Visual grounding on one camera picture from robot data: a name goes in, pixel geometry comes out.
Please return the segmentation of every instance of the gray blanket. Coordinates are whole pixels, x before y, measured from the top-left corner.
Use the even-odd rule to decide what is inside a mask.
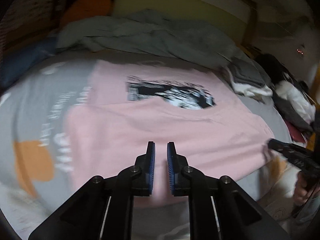
[[[170,20],[157,11],[144,10],[127,18],[96,16],[72,22],[59,34],[57,49],[84,46],[163,57],[176,57],[217,69],[230,58],[252,61],[222,31],[209,23]]]

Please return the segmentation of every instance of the orange pillow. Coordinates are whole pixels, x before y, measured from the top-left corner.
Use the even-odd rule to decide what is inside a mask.
[[[111,8],[111,0],[77,0],[62,16],[60,28],[63,28],[70,22],[96,15],[108,15],[111,12]]]

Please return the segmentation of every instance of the pink t-shirt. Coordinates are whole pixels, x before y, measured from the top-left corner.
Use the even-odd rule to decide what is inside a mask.
[[[198,71],[100,61],[88,100],[72,108],[66,119],[75,189],[94,175],[117,175],[154,141],[153,194],[136,199],[135,206],[181,201],[170,195],[169,141],[205,175],[238,180],[265,164],[263,146],[273,137],[266,123],[215,75]]]

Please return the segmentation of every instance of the printed graphic on shirt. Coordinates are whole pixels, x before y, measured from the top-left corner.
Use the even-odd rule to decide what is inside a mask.
[[[171,105],[186,109],[203,109],[214,106],[214,98],[201,85],[175,81],[146,81],[128,77],[128,100],[138,101],[159,96]]]

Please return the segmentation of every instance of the pile of clothes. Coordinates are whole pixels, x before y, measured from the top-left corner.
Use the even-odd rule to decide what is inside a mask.
[[[254,61],[249,63],[233,57],[223,68],[223,73],[236,94],[256,99],[260,99],[261,96],[272,96],[272,90],[269,88],[271,79]]]
[[[273,55],[259,55],[255,61],[274,84],[272,99],[278,112],[285,121],[308,138],[313,132],[316,107],[310,104],[306,88]]]

